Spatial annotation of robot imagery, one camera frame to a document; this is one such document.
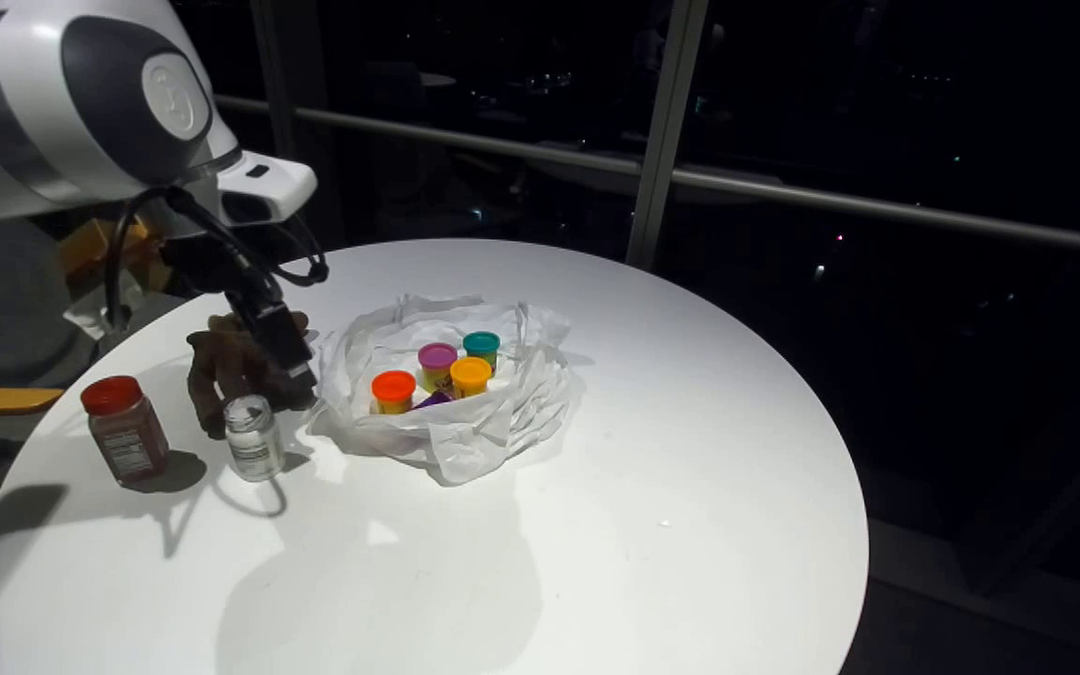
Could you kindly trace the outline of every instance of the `clear plastic bag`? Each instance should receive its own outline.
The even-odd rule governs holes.
[[[420,372],[420,345],[460,345],[472,331],[501,337],[487,393],[377,416],[371,380]],[[322,348],[322,416],[346,452],[382,452],[428,467],[440,482],[470,482],[513,452],[550,438],[581,398],[563,356],[570,322],[531,302],[420,298],[358,313]]]

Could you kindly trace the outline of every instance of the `small cup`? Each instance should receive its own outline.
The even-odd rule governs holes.
[[[400,416],[400,412],[411,407],[417,373],[408,373],[408,372],[382,372],[382,373],[373,373],[371,393],[373,393],[382,416]]]
[[[453,386],[453,398],[476,398],[490,386],[490,362],[478,358],[478,356],[460,356],[453,358],[450,367],[450,386]]]
[[[490,331],[476,331],[476,332],[463,332],[463,351],[476,356],[476,358],[487,358],[490,372],[498,367],[498,332]]]
[[[457,358],[453,345],[442,345],[442,341],[422,345],[420,348],[422,391],[446,391],[453,358]]]

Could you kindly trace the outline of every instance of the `round white table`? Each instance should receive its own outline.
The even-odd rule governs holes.
[[[586,398],[498,471],[316,450],[245,482],[158,320],[42,421],[0,490],[0,675],[823,675],[865,592],[865,505],[816,393],[720,308],[618,262],[490,238],[330,253],[322,337],[417,295],[555,308]],[[185,487],[123,490],[77,391],[137,373]]]

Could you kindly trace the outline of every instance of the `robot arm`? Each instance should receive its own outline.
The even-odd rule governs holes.
[[[0,0],[0,222],[151,186],[167,186],[178,217],[221,236],[237,217],[221,212],[218,192],[245,196],[245,222],[286,222],[310,200],[316,173],[237,146],[165,0]],[[287,380],[310,386],[310,351],[276,280],[240,243],[230,253],[237,313]]]

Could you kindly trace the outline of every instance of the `plastic container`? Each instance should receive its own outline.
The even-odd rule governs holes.
[[[373,393],[382,416],[400,416],[400,412],[411,407],[417,373],[408,373],[408,372],[382,372],[382,373],[373,373],[371,393]]]
[[[450,391],[453,391],[453,398],[476,398],[476,393],[483,393],[487,386],[490,386],[490,362],[487,358],[478,358],[478,356],[460,356],[460,358],[453,358],[453,367],[450,367]]]
[[[98,380],[82,391],[91,435],[121,482],[143,480],[165,467],[167,438],[133,380]]]
[[[225,403],[225,435],[245,480],[271,480],[286,467],[271,398],[246,393]]]
[[[422,345],[420,348],[422,391],[446,391],[453,358],[457,358],[453,345],[442,345],[442,341]]]
[[[498,367],[498,345],[501,341],[490,331],[463,332],[463,356],[487,358],[490,372]]]

